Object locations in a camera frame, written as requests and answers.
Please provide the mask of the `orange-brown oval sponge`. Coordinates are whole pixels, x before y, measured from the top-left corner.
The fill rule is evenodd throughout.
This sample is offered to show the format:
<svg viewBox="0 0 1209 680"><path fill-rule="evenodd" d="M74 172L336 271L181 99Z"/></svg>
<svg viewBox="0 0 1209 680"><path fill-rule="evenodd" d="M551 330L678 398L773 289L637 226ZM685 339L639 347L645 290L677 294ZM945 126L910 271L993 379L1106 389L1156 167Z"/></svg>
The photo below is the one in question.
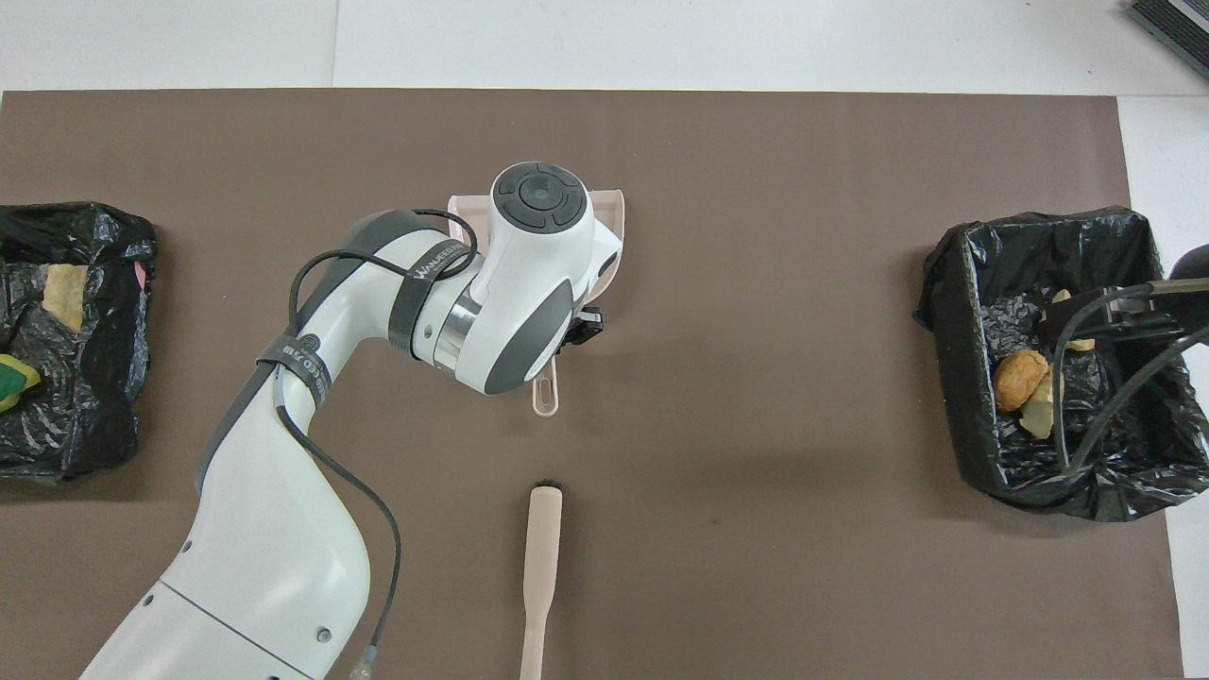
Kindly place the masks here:
<svg viewBox="0 0 1209 680"><path fill-rule="evenodd" d="M1018 413L1049 371L1045 355L1020 348L1003 357L993 373L993 398L997 413Z"/></svg>

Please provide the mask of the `black bag bin, pink spot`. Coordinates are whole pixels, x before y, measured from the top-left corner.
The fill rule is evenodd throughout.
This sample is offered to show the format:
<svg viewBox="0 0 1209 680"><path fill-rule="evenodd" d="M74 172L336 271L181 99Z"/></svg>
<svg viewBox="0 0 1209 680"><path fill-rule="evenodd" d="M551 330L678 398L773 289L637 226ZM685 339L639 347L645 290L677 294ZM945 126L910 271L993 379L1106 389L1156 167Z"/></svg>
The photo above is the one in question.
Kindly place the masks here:
<svg viewBox="0 0 1209 680"><path fill-rule="evenodd" d="M0 353L42 374L0 413L0 479L73 482L134 457L156 258L154 225L112 206L0 204ZM52 264L88 266L79 334L42 307Z"/></svg>

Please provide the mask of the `beige hand brush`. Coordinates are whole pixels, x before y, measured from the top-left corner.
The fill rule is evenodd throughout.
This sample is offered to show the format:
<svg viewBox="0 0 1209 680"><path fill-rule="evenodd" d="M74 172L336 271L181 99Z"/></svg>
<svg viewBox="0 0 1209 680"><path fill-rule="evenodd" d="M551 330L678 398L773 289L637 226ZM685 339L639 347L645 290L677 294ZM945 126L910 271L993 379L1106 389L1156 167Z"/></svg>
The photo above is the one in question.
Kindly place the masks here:
<svg viewBox="0 0 1209 680"><path fill-rule="evenodd" d="M525 537L525 633L519 680L540 680L546 623L557 582L562 508L561 483L536 482L528 499Z"/></svg>

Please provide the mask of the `notched yellow green sponge piece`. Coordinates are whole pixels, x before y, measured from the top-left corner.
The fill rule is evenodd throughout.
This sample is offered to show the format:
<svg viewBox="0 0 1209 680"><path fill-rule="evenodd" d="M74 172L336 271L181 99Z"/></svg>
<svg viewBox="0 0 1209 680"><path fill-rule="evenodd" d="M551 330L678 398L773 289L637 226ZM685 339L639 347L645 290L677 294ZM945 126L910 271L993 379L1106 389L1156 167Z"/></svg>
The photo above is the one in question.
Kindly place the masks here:
<svg viewBox="0 0 1209 680"><path fill-rule="evenodd" d="M12 355L0 353L0 413L8 413L27 391L42 384L42 374Z"/></svg>

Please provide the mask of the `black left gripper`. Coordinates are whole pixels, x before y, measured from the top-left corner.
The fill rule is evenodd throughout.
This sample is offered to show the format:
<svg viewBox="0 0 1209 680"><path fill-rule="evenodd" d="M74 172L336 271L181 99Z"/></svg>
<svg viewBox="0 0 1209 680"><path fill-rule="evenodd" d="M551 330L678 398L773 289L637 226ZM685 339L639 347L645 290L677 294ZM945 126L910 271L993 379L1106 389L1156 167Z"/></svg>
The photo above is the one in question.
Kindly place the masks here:
<svg viewBox="0 0 1209 680"><path fill-rule="evenodd" d="M600 332L604 332L604 315L602 315L601 307L584 306L569 319L569 327L559 345L557 353L566 346L580 346L588 342Z"/></svg>

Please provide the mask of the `dark ribbed device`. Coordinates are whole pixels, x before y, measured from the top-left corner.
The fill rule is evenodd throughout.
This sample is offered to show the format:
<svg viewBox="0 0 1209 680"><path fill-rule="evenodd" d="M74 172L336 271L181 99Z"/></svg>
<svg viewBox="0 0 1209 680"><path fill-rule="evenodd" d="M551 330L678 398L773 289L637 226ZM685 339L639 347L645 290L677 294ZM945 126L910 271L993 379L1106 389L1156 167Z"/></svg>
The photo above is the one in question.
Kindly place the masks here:
<svg viewBox="0 0 1209 680"><path fill-rule="evenodd" d="M1132 0L1126 12L1209 80L1209 0Z"/></svg>

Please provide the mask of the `pale yellow sponge chunk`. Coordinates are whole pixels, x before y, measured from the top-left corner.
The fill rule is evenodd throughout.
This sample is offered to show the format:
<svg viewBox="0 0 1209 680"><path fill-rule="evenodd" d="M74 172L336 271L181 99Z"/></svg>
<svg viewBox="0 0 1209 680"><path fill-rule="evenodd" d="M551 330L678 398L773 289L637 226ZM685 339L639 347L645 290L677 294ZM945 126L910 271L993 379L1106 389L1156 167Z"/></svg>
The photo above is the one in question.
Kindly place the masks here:
<svg viewBox="0 0 1209 680"><path fill-rule="evenodd" d="M1062 336L1063 328L1070 321L1072 315L1076 313L1082 305L1094 301L1097 298L1099 298L1099 293L1097 293L1097 290L1081 294L1080 296L1072 296L1071 292L1066 289L1058 290L1054 296L1049 299L1045 311L1042 311L1042 319L1039 322L1039 328L1045 325L1042 335L1045 335L1046 342L1049 342L1054 346L1054 348L1057 348L1057 339ZM1071 340L1066 341L1064 348L1075 352L1089 352L1093 351L1093 348L1097 348L1097 340L1091 336L1084 338L1084 332L1075 332L1075 335L1072 335Z"/></svg>
<svg viewBox="0 0 1209 680"><path fill-rule="evenodd" d="M74 334L82 332L85 323L87 280L87 265L68 263L52 263L46 267L44 277L44 310Z"/></svg>
<svg viewBox="0 0 1209 680"><path fill-rule="evenodd" d="M1045 440L1053 434L1055 416L1052 374L1053 370L1049 369L1042 375L1018 414L1019 426L1032 440Z"/></svg>

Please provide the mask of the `black bag lined bin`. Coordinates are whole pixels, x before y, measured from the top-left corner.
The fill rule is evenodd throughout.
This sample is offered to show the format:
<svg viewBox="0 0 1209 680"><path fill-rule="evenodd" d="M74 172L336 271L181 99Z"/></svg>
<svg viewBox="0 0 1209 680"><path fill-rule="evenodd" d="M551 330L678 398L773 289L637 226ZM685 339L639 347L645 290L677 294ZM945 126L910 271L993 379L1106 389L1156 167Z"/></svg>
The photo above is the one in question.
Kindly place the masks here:
<svg viewBox="0 0 1209 680"><path fill-rule="evenodd" d="M956 466L970 486L1022 511L1132 521L1209 490L1209 417L1175 357L1113 414L1082 462L995 404L993 375L1062 290L1104 296L1165 276L1139 212L1023 212L953 227L926 258L916 319L932 332Z"/></svg>

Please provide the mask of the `beige plastic dustpan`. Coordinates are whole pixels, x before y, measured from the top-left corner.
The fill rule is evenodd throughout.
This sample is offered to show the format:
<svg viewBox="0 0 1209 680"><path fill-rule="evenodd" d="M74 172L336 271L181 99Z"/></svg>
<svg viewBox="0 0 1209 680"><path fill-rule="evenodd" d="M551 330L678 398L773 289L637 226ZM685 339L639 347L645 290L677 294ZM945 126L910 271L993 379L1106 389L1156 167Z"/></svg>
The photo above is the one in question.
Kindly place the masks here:
<svg viewBox="0 0 1209 680"><path fill-rule="evenodd" d="M588 198L592 203L592 214L602 224L602 227L623 242L623 211L625 211L625 203L623 203L621 190L590 191ZM484 237L487 234L487 204L488 196L486 195L453 195L449 197L446 211L465 220L478 236ZM595 302L596 298L617 277L619 266L621 266L621 254L617 254L613 260L607 263L604 271L597 276L595 283L588 289L588 295L584 296L584 306L597 306ZM557 361L555 356L540 369L539 374L536 374L536 378L531 381L531 386L533 413L539 417L553 417L560 408Z"/></svg>

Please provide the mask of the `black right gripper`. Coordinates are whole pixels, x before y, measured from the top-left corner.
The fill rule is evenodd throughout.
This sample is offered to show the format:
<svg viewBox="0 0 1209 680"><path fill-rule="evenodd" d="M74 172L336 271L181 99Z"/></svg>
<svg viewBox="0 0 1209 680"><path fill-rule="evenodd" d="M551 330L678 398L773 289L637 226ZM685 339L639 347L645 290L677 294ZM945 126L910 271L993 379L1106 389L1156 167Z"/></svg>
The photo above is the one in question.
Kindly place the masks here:
<svg viewBox="0 0 1209 680"><path fill-rule="evenodd" d="M1087 339L1123 342L1127 340L1175 340L1209 328L1209 277L1158 280L1135 296L1109 300L1120 287L1093 288L1078 296L1054 298L1042 307L1039 339L1057 346L1068 323L1084 311L1070 341Z"/></svg>

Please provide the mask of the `brown table mat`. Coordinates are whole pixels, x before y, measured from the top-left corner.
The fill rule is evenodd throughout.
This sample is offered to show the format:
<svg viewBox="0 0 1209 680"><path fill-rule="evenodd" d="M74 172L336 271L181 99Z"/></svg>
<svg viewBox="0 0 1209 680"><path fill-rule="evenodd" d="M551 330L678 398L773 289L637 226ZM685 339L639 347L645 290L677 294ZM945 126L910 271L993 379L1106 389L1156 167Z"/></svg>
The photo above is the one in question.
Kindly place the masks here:
<svg viewBox="0 0 1209 680"><path fill-rule="evenodd" d="M1165 517L972 490L912 319L949 227L1130 202L1113 99L215 90L2 98L0 204L98 198L152 221L160 258L135 459L0 482L0 680L77 680L184 544L297 267L526 160L626 203L560 413L374 340L316 417L403 530L375 680L517 680L545 478L548 680L1182 676Z"/></svg>

